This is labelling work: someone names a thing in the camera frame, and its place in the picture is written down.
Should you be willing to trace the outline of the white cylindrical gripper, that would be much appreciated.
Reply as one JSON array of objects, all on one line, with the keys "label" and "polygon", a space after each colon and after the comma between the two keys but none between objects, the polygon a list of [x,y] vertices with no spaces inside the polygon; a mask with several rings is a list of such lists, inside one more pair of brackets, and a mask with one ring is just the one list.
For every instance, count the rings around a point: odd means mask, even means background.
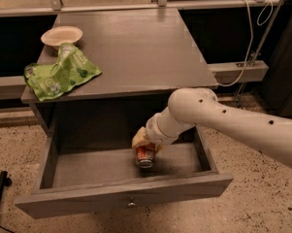
[{"label": "white cylindrical gripper", "polygon": [[141,127],[132,139],[132,148],[146,146],[149,150],[159,152],[162,146],[173,143],[178,138],[177,124],[169,115],[157,113]]}]

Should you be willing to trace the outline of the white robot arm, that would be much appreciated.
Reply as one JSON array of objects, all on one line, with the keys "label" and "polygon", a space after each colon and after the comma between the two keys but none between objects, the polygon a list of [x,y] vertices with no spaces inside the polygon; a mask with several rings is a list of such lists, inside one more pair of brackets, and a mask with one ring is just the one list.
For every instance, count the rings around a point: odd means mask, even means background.
[{"label": "white robot arm", "polygon": [[292,119],[225,106],[207,88],[174,91],[168,106],[139,129],[132,146],[168,146],[196,126],[215,129],[292,169]]}]

